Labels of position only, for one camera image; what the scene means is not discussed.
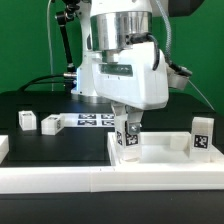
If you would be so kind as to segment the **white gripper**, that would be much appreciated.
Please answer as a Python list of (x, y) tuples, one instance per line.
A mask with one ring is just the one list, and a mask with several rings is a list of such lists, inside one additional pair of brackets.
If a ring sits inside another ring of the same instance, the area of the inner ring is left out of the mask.
[[(124, 123), (127, 118), (126, 128), (130, 135), (140, 133), (142, 110), (164, 108), (169, 98), (163, 52), (160, 52), (156, 70), (153, 70), (153, 64), (152, 42), (134, 44), (131, 49), (122, 50), (115, 64), (103, 63), (99, 53), (92, 57), (95, 90), (99, 96), (113, 100), (114, 120)], [(124, 104), (132, 107), (125, 109)]]

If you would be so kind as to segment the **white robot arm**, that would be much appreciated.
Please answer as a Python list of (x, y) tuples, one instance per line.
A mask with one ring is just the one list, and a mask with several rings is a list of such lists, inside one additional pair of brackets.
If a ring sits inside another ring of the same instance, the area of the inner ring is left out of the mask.
[(205, 0), (81, 0), (83, 59), (73, 96), (112, 101), (115, 127), (135, 135), (145, 110), (166, 106), (169, 88), (191, 72), (171, 60), (171, 17), (193, 14)]

